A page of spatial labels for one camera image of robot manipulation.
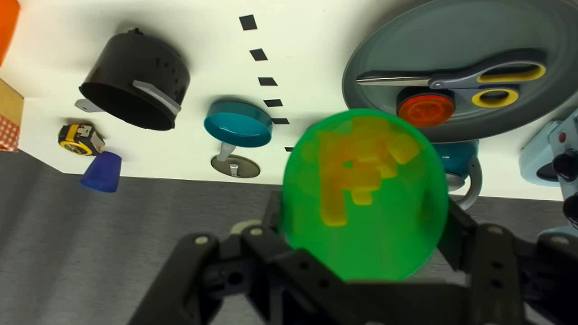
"red checkered fabric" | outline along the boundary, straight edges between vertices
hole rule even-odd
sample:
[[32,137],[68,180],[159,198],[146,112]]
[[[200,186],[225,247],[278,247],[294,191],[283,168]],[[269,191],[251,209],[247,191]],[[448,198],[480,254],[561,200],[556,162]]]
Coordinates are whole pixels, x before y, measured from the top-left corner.
[[0,115],[0,151],[16,151],[18,135],[20,135],[18,124]]

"green ball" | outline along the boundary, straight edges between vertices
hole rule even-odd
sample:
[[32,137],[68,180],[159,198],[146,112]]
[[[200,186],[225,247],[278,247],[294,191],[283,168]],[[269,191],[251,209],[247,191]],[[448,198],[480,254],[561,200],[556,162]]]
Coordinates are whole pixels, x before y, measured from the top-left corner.
[[448,186],[408,122],[348,110],[312,124],[290,151],[280,231],[346,281],[404,280],[431,256]]

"white surface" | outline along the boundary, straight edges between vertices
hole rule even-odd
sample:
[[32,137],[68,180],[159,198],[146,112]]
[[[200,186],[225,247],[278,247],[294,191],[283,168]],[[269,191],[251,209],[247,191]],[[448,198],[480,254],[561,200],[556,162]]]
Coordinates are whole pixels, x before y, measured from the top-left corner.
[[[202,121],[218,95],[238,95],[265,108],[263,99],[281,99],[283,108],[265,108],[287,117],[274,126],[272,141],[234,153],[256,160],[260,184],[280,184],[292,146],[314,121],[345,110],[341,72],[357,43],[408,0],[23,0],[16,38],[0,70],[25,97],[20,148],[65,171],[83,173],[90,159],[65,151],[56,135],[67,119],[88,119],[123,155],[124,177],[227,180],[209,166],[218,141]],[[242,30],[238,16],[254,14],[258,30]],[[104,43],[119,30],[141,27],[175,45],[186,57],[191,83],[171,132],[130,126],[108,113],[85,113],[74,106],[77,86]],[[269,61],[253,61],[249,48],[262,47]],[[280,86],[258,86],[272,76]],[[552,198],[560,189],[522,180],[518,151],[538,130],[525,128],[487,139],[480,146],[484,191],[489,197]]]

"round gray plate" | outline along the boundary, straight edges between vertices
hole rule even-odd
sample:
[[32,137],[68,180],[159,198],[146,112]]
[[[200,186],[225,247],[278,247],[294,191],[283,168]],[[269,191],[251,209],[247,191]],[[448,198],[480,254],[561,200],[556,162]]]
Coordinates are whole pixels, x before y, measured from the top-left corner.
[[211,166],[220,173],[236,177],[236,178],[254,178],[260,173],[260,168],[256,162],[238,155],[229,155],[225,160],[218,160],[215,155],[211,159]]
[[433,142],[469,141],[531,122],[578,88],[578,5],[565,0],[431,0],[381,25],[343,74],[348,108],[397,110],[402,88],[359,86],[370,70],[415,72],[471,67],[500,52],[534,48],[547,59],[543,79],[520,86],[520,101],[484,110],[455,95],[457,112],[424,130]]

